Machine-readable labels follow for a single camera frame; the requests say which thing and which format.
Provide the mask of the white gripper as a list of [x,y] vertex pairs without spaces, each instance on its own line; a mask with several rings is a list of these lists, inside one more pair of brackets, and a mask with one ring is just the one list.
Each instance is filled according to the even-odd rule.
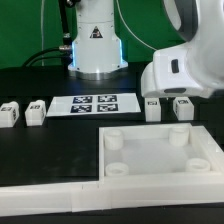
[[189,43],[157,50],[141,77],[144,98],[209,98],[217,91],[224,91],[224,51]]

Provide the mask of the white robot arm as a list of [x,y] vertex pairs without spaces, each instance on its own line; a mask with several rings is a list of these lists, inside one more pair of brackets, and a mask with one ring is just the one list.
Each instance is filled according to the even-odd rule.
[[[224,0],[162,0],[166,15],[184,40],[155,50],[141,76],[145,98],[199,96],[224,90]],[[107,79],[125,68],[115,34],[118,0],[81,0],[76,5],[77,36],[68,70],[83,79]]]

